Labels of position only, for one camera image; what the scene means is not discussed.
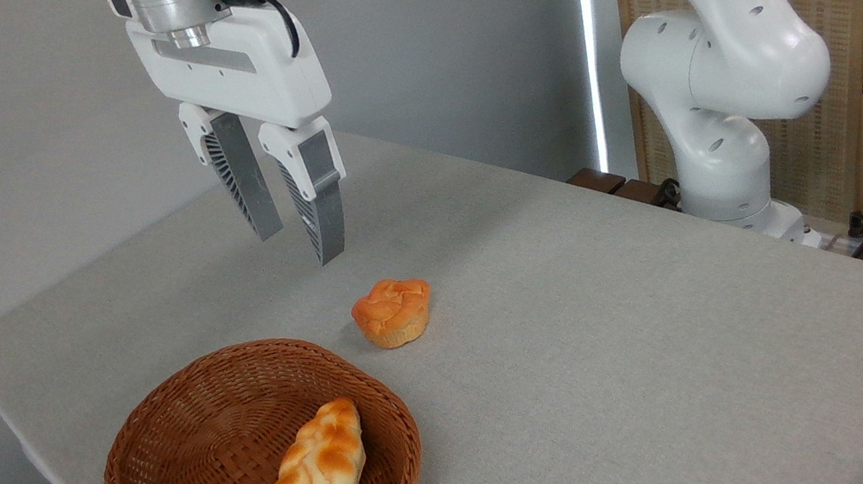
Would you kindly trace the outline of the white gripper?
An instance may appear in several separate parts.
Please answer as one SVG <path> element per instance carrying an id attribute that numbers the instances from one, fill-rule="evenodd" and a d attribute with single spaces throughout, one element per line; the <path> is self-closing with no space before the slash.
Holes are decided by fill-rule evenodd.
<path id="1" fill-rule="evenodd" d="M 238 115 L 268 122 L 258 131 L 259 143 L 277 160 L 320 264 L 341 254 L 345 173 L 330 124 L 319 117 L 332 96 L 300 21 L 294 21 L 297 56 L 272 7 L 237 7 L 209 25 L 203 48 L 178 48 L 139 22 L 125 24 L 159 92 L 183 101 L 179 119 L 199 161 L 219 176 L 258 238 L 265 241 L 284 226 Z"/>

